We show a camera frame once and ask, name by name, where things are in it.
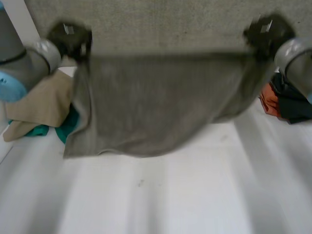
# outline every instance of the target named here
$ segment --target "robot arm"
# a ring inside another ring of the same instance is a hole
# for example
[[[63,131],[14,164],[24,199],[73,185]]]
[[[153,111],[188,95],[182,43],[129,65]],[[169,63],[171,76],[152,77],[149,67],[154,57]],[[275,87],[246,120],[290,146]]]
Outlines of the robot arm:
[[[274,59],[280,72],[312,104],[312,40],[300,39],[279,14],[261,17],[244,31],[259,59]]]
[[[0,100],[23,98],[45,76],[54,72],[64,55],[86,59],[92,33],[83,26],[59,22],[41,39],[25,48],[0,1]],[[86,53],[82,54],[85,45]]]

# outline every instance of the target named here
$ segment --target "gray wall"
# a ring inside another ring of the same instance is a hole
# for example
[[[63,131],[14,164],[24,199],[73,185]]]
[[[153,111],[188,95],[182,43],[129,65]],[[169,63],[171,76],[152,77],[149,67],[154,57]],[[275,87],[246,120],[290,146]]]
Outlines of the gray wall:
[[[312,28],[310,0],[25,0],[41,36],[57,18],[90,25],[94,49],[234,47],[251,20],[274,9],[298,32]]]

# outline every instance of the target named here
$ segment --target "beige cloth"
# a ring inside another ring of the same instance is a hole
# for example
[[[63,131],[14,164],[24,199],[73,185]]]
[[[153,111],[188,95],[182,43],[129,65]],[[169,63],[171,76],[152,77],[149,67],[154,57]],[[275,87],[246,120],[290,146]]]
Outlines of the beige cloth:
[[[41,124],[59,127],[69,113],[71,96],[72,78],[57,70],[20,101],[6,103],[7,118],[14,121],[3,134],[4,141],[20,138]]]

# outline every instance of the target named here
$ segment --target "pile of clothes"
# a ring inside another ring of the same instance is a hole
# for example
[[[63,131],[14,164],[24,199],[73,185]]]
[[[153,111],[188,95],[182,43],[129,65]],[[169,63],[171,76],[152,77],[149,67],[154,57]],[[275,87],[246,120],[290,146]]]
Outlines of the pile of clothes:
[[[312,119],[312,105],[281,73],[275,73],[262,89],[260,100],[266,114],[289,124]]]
[[[57,70],[20,101],[6,103],[10,126],[3,133],[4,141],[23,136],[45,136],[49,127],[54,127],[60,140],[65,143],[79,118],[71,104],[72,89],[72,78]]]

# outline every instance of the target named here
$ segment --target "cloth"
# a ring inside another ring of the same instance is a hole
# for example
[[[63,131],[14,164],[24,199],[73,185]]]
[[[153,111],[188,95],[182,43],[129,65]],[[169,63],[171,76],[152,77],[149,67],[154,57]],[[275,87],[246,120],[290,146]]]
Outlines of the cloth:
[[[165,154],[205,124],[243,112],[273,71],[244,53],[90,58],[74,76],[80,120],[64,157]]]
[[[280,73],[271,80],[271,86],[278,97],[281,117],[294,124],[312,119],[312,105],[307,99]]]
[[[7,118],[13,122],[3,134],[4,141],[18,139],[39,125],[59,127],[69,113],[72,85],[72,78],[57,70],[20,101],[6,103]]]
[[[262,89],[260,94],[260,101],[266,114],[281,117],[278,105],[278,98],[269,83],[266,84]]]
[[[63,122],[63,124],[60,127],[55,128],[55,131],[56,131],[59,139],[64,144],[66,143],[66,139],[67,139],[68,135],[70,133],[72,133],[74,131],[74,129],[76,128],[78,120],[79,120],[78,112],[75,110],[73,105],[70,105],[69,114],[66,117],[65,121]]]

